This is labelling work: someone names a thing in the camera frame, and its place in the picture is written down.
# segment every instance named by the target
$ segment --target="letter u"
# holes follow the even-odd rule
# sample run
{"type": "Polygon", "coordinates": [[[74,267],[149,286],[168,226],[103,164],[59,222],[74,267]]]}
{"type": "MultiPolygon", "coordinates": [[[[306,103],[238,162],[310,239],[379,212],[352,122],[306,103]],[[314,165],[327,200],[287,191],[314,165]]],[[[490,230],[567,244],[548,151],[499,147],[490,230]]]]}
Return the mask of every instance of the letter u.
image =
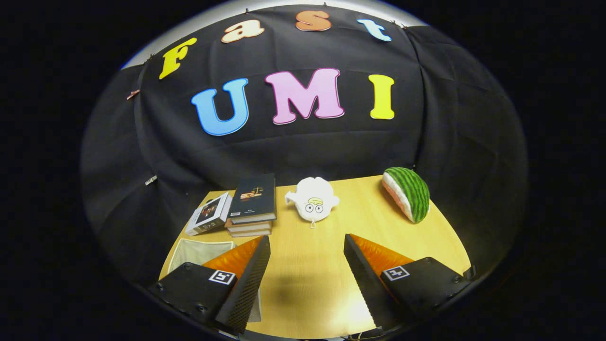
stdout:
{"type": "Polygon", "coordinates": [[[205,132],[214,136],[222,136],[236,132],[246,124],[248,121],[248,103],[244,93],[246,84],[248,84],[248,79],[238,78],[223,85],[223,90],[230,94],[233,106],[233,117],[227,121],[222,121],[217,116],[213,99],[217,90],[204,90],[191,98],[191,103],[196,106],[200,124],[205,132]]]}

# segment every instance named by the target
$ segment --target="white plush toy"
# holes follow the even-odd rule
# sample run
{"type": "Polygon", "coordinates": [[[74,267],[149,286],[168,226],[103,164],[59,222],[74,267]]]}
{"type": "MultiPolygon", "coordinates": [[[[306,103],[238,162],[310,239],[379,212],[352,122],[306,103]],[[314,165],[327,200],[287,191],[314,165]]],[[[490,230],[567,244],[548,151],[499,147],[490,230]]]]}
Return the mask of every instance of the white plush toy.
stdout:
{"type": "Polygon", "coordinates": [[[328,181],[317,178],[305,178],[297,184],[296,193],[288,192],[284,196],[286,204],[295,203],[301,218],[311,222],[311,228],[330,214],[330,210],[339,204],[333,188],[328,181]]]}

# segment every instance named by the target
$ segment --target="clip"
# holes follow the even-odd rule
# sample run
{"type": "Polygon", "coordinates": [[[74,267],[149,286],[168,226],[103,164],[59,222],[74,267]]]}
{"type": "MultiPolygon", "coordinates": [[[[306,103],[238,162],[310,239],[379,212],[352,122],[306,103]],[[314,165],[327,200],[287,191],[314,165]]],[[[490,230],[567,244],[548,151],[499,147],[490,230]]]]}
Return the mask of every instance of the clip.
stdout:
{"type": "Polygon", "coordinates": [[[145,185],[146,185],[146,186],[149,186],[149,184],[150,184],[150,183],[152,183],[152,182],[154,182],[154,181],[156,181],[156,179],[157,179],[157,178],[158,178],[158,176],[157,176],[157,175],[152,176],[152,177],[151,177],[149,180],[147,180],[147,181],[145,182],[145,185]]]}
{"type": "Polygon", "coordinates": [[[130,99],[131,99],[131,98],[133,98],[133,97],[134,97],[136,94],[138,94],[140,91],[141,91],[140,89],[137,89],[137,90],[135,90],[135,91],[131,91],[131,92],[130,92],[130,95],[129,95],[128,97],[126,97],[126,100],[127,100],[127,101],[128,101],[128,100],[130,100],[130,99]]]}

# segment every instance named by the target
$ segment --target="white book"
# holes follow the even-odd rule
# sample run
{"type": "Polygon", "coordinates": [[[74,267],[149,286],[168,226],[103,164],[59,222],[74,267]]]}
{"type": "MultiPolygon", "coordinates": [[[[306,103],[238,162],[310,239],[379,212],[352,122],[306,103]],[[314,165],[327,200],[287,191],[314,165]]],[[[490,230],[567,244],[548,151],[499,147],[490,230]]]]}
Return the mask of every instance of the white book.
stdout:
{"type": "Polygon", "coordinates": [[[231,221],[231,219],[228,218],[227,221],[225,222],[225,227],[229,230],[229,232],[235,232],[235,233],[271,229],[271,221],[262,221],[260,223],[234,225],[233,222],[231,221]]]}
{"type": "Polygon", "coordinates": [[[185,234],[196,235],[225,225],[231,207],[231,195],[225,192],[197,208],[185,228],[185,234]]]}
{"type": "Polygon", "coordinates": [[[232,237],[251,237],[254,235],[270,235],[271,234],[271,230],[255,230],[255,231],[248,231],[248,232],[238,232],[238,233],[230,233],[232,237]]]}

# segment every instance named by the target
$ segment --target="cable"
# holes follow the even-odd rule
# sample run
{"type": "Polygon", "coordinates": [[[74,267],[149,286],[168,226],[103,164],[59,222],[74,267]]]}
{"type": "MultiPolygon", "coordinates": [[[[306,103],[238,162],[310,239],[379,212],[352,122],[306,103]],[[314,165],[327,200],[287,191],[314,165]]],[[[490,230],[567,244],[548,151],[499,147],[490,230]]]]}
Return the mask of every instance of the cable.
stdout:
{"type": "Polygon", "coordinates": [[[344,340],[349,340],[349,341],[360,341],[360,340],[370,340],[370,339],[376,339],[376,338],[378,338],[378,337],[382,337],[382,336],[384,336],[384,335],[378,335],[378,336],[372,336],[372,337],[363,337],[363,338],[361,338],[361,339],[360,339],[360,335],[362,335],[362,333],[358,334],[358,338],[357,338],[357,339],[352,339],[352,338],[351,338],[351,335],[349,335],[349,336],[347,337],[347,339],[344,339],[344,340]]]}

